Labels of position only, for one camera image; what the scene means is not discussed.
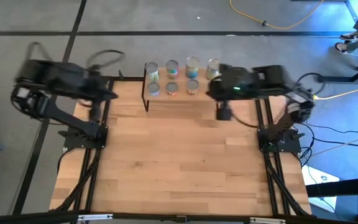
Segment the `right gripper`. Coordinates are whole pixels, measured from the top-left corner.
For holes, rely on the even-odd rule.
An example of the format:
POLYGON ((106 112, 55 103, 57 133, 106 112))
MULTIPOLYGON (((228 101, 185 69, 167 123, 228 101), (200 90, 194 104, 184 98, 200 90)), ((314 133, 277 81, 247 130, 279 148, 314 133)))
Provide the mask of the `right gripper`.
POLYGON ((247 75, 247 69, 232 65, 220 65, 219 72, 221 77, 214 78, 209 82, 206 94, 214 101, 244 100, 245 84, 242 79, 244 75, 247 75))

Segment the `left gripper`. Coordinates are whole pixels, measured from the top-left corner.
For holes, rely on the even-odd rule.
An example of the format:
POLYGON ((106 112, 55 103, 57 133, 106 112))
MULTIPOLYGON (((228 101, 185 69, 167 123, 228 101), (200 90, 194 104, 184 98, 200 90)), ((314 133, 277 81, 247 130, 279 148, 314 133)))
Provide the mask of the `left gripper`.
POLYGON ((83 96, 78 101, 91 101, 101 103, 103 101, 114 100, 119 96, 106 88, 99 70, 85 70, 82 74, 83 86, 80 88, 83 96))

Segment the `teal salmon can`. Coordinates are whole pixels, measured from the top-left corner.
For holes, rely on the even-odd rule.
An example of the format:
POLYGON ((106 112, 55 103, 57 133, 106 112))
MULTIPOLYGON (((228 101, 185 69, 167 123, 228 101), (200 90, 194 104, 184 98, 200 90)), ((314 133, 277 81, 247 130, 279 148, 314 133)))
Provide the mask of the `teal salmon can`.
POLYGON ((149 83, 147 90, 150 96, 158 96, 160 93, 160 85, 156 82, 149 83))

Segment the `silver can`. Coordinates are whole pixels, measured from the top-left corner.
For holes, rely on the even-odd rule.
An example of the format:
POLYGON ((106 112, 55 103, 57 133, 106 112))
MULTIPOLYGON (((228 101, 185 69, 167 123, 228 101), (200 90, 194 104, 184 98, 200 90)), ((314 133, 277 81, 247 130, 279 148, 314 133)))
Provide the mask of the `silver can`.
POLYGON ((159 67, 155 62, 149 62, 145 66, 147 77, 151 82, 159 80, 159 67))

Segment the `wooden shelf black legs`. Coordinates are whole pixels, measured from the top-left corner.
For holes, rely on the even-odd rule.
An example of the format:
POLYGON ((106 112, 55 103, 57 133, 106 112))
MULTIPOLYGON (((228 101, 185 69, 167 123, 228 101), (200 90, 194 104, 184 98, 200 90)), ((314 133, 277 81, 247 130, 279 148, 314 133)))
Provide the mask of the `wooden shelf black legs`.
POLYGON ((195 80, 199 82, 199 90, 196 95, 188 95, 186 92, 188 80, 186 76, 186 68, 178 68, 178 77, 177 79, 169 79, 167 76, 167 70, 165 67, 159 67, 159 80, 156 82, 160 85, 160 93, 158 96, 150 96, 147 90, 149 83, 152 83, 148 77, 144 66, 144 78, 143 87, 142 87, 142 101, 146 111, 149 110, 149 104, 151 101, 163 101, 163 102, 202 102, 210 101, 215 104, 215 109, 217 108, 217 102, 210 98, 206 92, 208 90, 209 80, 206 78, 206 70, 199 68, 198 76, 195 80), (175 96, 170 96, 165 91, 165 85, 168 82, 175 82, 178 85, 178 93, 175 96))

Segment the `white floor sign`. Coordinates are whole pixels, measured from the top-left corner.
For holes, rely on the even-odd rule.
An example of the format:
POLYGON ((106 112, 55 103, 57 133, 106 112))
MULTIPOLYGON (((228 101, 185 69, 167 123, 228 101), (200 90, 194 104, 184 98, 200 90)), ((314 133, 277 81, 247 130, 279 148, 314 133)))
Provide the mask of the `white floor sign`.
MULTIPOLYGON (((305 185, 313 185, 313 184, 325 184, 328 182, 339 182, 339 177, 328 174, 321 170, 315 169, 313 167, 309 167, 308 165, 303 166, 302 174, 305 185)), ((310 204, 315 205, 319 208, 327 210, 331 213, 334 213, 334 209, 336 206, 337 197, 308 197, 308 201, 310 204)))

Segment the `person's shoe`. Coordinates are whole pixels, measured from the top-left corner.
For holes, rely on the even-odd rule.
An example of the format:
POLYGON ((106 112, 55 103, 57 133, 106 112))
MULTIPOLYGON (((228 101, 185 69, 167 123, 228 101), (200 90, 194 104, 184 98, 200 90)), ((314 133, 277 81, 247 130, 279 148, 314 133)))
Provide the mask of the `person's shoe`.
POLYGON ((334 45, 334 49, 341 54, 350 54, 350 51, 348 51, 347 47, 348 43, 345 42, 338 42, 334 45))
POLYGON ((346 42, 353 42, 353 41, 358 41, 358 31, 352 32, 352 33, 348 33, 348 34, 341 34, 339 36, 339 38, 341 40, 344 40, 346 42))

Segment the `black metal beam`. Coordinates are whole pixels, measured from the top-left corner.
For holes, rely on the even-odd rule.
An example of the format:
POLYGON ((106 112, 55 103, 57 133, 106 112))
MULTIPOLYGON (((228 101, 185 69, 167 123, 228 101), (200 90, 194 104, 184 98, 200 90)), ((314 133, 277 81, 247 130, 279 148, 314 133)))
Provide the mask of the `black metal beam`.
POLYGON ((306 191, 309 197, 358 195, 358 179, 307 185, 306 191))

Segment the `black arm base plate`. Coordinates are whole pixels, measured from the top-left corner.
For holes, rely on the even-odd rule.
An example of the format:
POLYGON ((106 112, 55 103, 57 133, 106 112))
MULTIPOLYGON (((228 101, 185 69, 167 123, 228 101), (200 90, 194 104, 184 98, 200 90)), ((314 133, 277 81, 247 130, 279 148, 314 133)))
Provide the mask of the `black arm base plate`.
POLYGON ((79 127, 70 126, 66 131, 59 131, 58 134, 65 139, 64 147, 67 149, 96 149, 106 145, 108 130, 107 126, 90 123, 79 127))
POLYGON ((262 152, 301 152, 300 138, 304 133, 295 129, 270 133, 268 129, 257 131, 259 148, 262 152))

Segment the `black aluminium frame rail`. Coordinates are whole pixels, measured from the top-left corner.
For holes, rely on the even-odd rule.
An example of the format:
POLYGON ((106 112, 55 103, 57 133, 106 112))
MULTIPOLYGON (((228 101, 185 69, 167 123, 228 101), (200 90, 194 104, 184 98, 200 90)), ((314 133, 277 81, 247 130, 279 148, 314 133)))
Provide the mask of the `black aluminium frame rail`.
MULTIPOLYGON (((110 107, 111 100, 108 100, 104 104, 103 115, 101 121, 98 122, 100 126, 107 126, 107 118, 110 107)), ((80 170, 80 176, 78 179, 78 183, 75 185, 73 190, 70 192, 68 197, 59 205, 57 208, 54 208, 53 211, 68 211, 69 208, 73 205, 72 211, 79 210, 80 203, 83 195, 83 189, 87 182, 89 182, 88 194, 85 202, 85 210, 90 211, 91 201, 93 198, 93 192, 96 185, 96 175, 98 173, 99 160, 101 157, 101 151, 105 148, 74 148, 74 149, 84 149, 85 153, 83 156, 83 163, 80 170)), ((65 148, 65 152, 59 158, 58 166, 60 167, 61 161, 64 155, 73 151, 74 149, 65 148)))
MULTIPOLYGON (((263 100, 255 100, 255 105, 259 124, 257 131, 262 129, 268 129, 270 133, 277 133, 279 131, 292 129, 290 119, 287 118, 285 115, 281 116, 280 120, 277 123, 273 122, 272 106, 268 98, 263 100)), ((262 152, 261 150, 260 152, 262 153, 265 164, 268 195, 270 199, 272 213, 274 215, 279 214, 278 202, 275 191, 275 188, 278 187, 281 194, 283 212, 285 215, 291 215, 291 212, 294 212, 295 215, 298 216, 308 216, 308 212, 306 212, 295 200, 295 198, 285 185, 285 178, 280 157, 281 152, 262 152)))

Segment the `silver frame bracket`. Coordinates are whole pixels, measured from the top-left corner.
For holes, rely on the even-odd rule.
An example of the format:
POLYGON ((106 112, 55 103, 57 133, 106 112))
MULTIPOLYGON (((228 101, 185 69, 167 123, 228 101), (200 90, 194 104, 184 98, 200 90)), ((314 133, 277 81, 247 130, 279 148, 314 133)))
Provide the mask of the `silver frame bracket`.
POLYGON ((286 224, 286 220, 276 218, 250 217, 250 224, 286 224))
POLYGON ((113 214, 88 214, 88 215, 79 215, 78 221, 85 222, 91 220, 109 220, 113 219, 113 214))

